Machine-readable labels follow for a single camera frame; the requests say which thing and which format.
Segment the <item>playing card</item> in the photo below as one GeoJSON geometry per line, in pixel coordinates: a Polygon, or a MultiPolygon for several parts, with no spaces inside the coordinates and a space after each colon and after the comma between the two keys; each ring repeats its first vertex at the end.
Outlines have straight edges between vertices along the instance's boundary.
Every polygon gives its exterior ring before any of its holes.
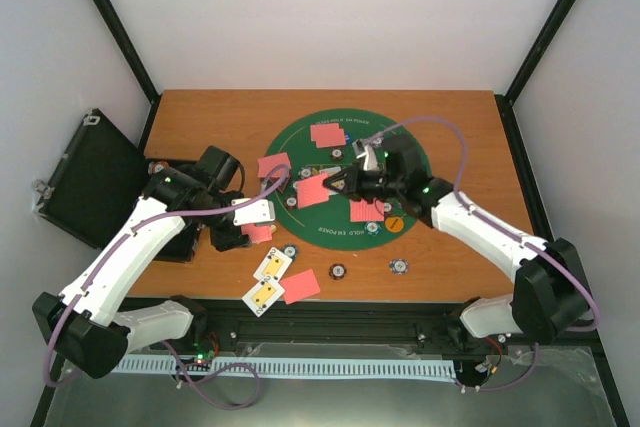
{"type": "Polygon", "coordinates": [[[329,190],[323,185],[327,178],[326,173],[321,173],[298,182],[296,195],[299,209],[325,203],[329,200],[329,190]]]}

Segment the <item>black right frame post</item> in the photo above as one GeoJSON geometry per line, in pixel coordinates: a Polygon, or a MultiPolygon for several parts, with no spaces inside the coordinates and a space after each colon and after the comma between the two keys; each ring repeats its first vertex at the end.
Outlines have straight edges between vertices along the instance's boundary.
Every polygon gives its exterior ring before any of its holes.
{"type": "Polygon", "coordinates": [[[504,98],[513,107],[524,91],[545,52],[553,42],[577,0],[556,0],[533,44],[511,81],[504,98]]]}

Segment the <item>red card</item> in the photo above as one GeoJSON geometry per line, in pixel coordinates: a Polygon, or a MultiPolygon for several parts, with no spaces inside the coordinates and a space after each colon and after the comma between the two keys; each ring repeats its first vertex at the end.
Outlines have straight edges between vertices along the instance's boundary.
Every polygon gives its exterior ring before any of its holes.
{"type": "Polygon", "coordinates": [[[258,176],[264,178],[267,174],[279,165],[286,165],[291,168],[291,162],[286,152],[268,155],[258,159],[258,176]]]}
{"type": "Polygon", "coordinates": [[[313,142],[324,142],[333,138],[339,130],[338,123],[313,124],[310,126],[310,138],[313,142]]]}
{"type": "Polygon", "coordinates": [[[352,223],[381,222],[385,219],[384,202],[374,200],[369,203],[366,200],[349,201],[349,219],[352,223]]]}
{"type": "Polygon", "coordinates": [[[343,129],[323,130],[314,140],[317,148],[340,147],[346,144],[346,136],[343,129]]]}
{"type": "Polygon", "coordinates": [[[285,170],[284,170],[283,166],[286,166],[286,165],[279,165],[279,166],[275,167],[274,169],[272,169],[272,170],[269,172],[269,173],[272,173],[272,175],[271,175],[271,178],[272,178],[272,179],[278,179],[278,178],[280,178],[281,176],[283,176],[283,175],[285,174],[285,170]]]}
{"type": "Polygon", "coordinates": [[[321,291],[312,269],[284,278],[281,286],[284,288],[283,299],[287,305],[313,297],[321,291]]]}

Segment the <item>black frame post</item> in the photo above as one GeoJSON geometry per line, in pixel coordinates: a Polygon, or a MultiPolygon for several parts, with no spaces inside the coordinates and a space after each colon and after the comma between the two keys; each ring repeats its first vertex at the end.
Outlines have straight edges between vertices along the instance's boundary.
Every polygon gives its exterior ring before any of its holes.
{"type": "Polygon", "coordinates": [[[545,52],[553,42],[577,0],[556,0],[533,44],[511,81],[504,98],[513,107],[524,91],[545,52]]]}
{"type": "Polygon", "coordinates": [[[112,1],[92,0],[92,2],[121,51],[145,98],[150,104],[157,104],[160,94],[151,80],[112,1]]]}

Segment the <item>two of clubs card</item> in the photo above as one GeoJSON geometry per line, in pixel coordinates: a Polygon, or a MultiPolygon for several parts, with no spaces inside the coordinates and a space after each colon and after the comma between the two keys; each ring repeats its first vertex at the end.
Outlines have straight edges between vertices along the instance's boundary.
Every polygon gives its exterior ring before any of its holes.
{"type": "Polygon", "coordinates": [[[262,280],[266,277],[280,280],[293,262],[293,258],[275,247],[269,249],[253,273],[253,278],[262,280]]]}

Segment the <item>black poker chip case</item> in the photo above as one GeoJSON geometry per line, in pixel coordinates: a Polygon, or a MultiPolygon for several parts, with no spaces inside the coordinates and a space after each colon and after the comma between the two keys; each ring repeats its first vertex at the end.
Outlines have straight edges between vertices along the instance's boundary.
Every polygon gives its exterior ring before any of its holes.
{"type": "Polygon", "coordinates": [[[105,248],[125,225],[140,197],[168,211],[200,210],[193,194],[227,190],[241,171],[229,153],[208,147],[200,159],[147,158],[99,109],[88,111],[48,182],[40,182],[36,213],[94,249],[105,248]],[[148,174],[153,161],[169,166],[148,174]]]}

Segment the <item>brown 100 chip stack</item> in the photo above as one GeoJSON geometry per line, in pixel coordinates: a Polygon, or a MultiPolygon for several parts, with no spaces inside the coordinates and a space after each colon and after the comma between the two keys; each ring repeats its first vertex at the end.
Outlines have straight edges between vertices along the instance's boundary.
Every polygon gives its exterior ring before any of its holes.
{"type": "Polygon", "coordinates": [[[343,264],[336,263],[330,266],[328,273],[332,280],[341,280],[346,276],[347,269],[343,264]]]}

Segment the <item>red playing card deck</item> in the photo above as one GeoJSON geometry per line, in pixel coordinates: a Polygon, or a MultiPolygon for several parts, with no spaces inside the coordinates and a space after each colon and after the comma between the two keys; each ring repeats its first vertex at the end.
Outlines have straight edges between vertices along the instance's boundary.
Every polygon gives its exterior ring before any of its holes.
{"type": "Polygon", "coordinates": [[[271,241],[277,227],[275,225],[245,224],[241,226],[243,235],[247,235],[252,245],[271,241]]]}

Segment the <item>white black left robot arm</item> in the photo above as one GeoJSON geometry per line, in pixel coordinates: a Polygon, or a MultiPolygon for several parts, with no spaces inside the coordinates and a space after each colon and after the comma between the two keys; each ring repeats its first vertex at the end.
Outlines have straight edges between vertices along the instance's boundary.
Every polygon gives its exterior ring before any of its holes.
{"type": "Polygon", "coordinates": [[[210,146],[196,163],[154,174],[129,219],[96,260],[59,295],[44,292],[35,300],[32,311],[47,343],[47,385],[56,384],[50,372],[55,354],[97,379],[125,354],[143,347],[176,340],[193,350],[206,342],[206,311],[184,296],[134,311],[119,307],[156,255],[190,223],[207,226],[219,252],[248,246],[249,238],[231,211],[243,194],[229,187],[235,175],[244,173],[235,157],[210,146]]]}

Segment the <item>black left frame post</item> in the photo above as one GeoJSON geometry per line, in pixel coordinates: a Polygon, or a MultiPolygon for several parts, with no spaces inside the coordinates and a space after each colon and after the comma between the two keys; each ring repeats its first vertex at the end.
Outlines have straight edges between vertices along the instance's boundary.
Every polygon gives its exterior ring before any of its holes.
{"type": "Polygon", "coordinates": [[[151,80],[112,1],[92,0],[92,2],[121,51],[145,98],[150,104],[157,104],[160,94],[151,80]]]}

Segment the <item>round green poker mat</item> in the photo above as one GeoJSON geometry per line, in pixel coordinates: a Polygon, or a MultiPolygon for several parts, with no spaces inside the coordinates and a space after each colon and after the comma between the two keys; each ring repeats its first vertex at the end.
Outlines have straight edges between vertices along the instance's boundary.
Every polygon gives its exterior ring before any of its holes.
{"type": "Polygon", "coordinates": [[[285,154],[290,177],[271,194],[279,226],[316,247],[361,251],[396,241],[416,220],[395,198],[352,201],[343,191],[352,178],[341,173],[361,160],[355,143],[394,125],[367,110],[338,108],[306,115],[276,134],[266,156],[285,154]]]}

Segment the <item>brown chip in case corner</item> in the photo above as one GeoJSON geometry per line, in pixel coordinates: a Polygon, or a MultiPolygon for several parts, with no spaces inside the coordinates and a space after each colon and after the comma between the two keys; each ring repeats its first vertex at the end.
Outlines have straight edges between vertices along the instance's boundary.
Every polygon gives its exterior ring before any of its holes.
{"type": "Polygon", "coordinates": [[[148,165],[148,174],[154,175],[163,169],[167,168],[169,164],[166,161],[153,161],[148,165]]]}

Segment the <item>orange big blind button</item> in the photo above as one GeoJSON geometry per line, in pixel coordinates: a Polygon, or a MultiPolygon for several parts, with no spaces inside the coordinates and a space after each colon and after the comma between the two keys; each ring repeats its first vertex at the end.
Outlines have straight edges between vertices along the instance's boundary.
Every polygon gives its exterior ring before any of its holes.
{"type": "Polygon", "coordinates": [[[390,216],[385,219],[385,228],[393,234],[398,234],[404,230],[405,221],[401,216],[390,216]]]}

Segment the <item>teal 50 chip stack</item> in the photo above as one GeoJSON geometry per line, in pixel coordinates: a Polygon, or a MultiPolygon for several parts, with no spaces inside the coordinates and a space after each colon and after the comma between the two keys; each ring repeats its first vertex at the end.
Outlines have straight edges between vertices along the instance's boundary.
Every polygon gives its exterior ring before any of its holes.
{"type": "Polygon", "coordinates": [[[298,249],[295,245],[285,245],[283,253],[290,258],[295,258],[298,255],[298,249]]]}

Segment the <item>blue 10 chip stack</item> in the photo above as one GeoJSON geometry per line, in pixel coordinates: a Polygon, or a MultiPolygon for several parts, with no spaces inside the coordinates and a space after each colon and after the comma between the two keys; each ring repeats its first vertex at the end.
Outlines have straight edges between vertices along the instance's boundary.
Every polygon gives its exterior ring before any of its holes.
{"type": "Polygon", "coordinates": [[[393,259],[389,264],[389,268],[393,274],[406,274],[409,270],[409,263],[405,259],[393,259]]]}

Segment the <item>two of spades card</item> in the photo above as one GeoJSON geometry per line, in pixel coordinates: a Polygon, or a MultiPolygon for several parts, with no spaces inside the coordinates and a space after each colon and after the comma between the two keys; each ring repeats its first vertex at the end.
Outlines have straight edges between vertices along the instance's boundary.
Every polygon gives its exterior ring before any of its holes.
{"type": "Polygon", "coordinates": [[[242,301],[256,317],[261,317],[284,292],[277,279],[266,275],[242,297],[242,301]]]}

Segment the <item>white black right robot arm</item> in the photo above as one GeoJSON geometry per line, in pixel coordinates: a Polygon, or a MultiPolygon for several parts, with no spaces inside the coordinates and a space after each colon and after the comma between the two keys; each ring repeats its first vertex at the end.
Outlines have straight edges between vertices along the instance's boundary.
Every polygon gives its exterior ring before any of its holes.
{"type": "Polygon", "coordinates": [[[382,149],[384,165],[378,167],[372,143],[356,141],[355,163],[324,180],[324,187],[353,201],[397,201],[414,219],[490,261],[513,284],[510,294],[469,301],[457,315],[454,338],[524,334],[549,343],[583,327],[585,315],[595,309],[572,274],[581,261],[570,242],[527,234],[479,207],[433,176],[406,134],[385,139],[382,149]]]}

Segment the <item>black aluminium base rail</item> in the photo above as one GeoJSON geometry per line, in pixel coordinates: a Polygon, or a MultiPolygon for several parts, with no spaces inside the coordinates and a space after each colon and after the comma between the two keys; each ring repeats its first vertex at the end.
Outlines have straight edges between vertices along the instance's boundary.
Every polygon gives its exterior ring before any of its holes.
{"type": "Polygon", "coordinates": [[[346,344],[406,346],[418,354],[443,358],[480,358],[506,354],[508,346],[530,346],[531,337],[514,334],[497,348],[494,342],[457,330],[453,315],[459,303],[393,303],[302,301],[276,302],[257,317],[240,300],[197,299],[207,318],[206,333],[215,333],[223,351],[244,344],[346,344]]]}

